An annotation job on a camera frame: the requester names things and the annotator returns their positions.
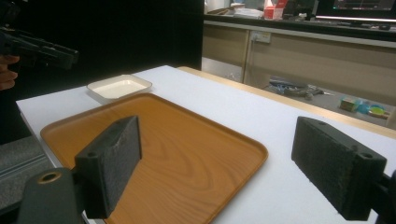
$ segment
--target white tabletop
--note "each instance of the white tabletop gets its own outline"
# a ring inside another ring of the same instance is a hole
[[[152,83],[151,93],[261,142],[269,151],[262,168],[213,223],[350,223],[305,177],[291,150],[298,116],[320,119],[388,158],[385,173],[396,170],[396,139],[311,114],[169,66],[134,74]],[[100,106],[86,87],[17,102],[26,124],[56,166],[60,163],[40,136],[48,124]],[[368,222],[375,223],[372,212]]]

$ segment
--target brown tray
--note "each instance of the brown tray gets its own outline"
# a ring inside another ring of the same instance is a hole
[[[143,159],[106,223],[208,223],[268,157],[250,138],[149,93],[41,131],[64,167],[117,119],[139,117]]]

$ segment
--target monitor screen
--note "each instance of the monitor screen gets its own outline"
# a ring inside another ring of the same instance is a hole
[[[396,23],[396,0],[319,0],[317,19]]]

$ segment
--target white dish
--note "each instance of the white dish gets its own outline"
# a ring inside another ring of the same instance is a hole
[[[121,75],[96,81],[87,86],[89,95],[101,104],[108,104],[116,100],[149,91],[152,84],[140,77]]]

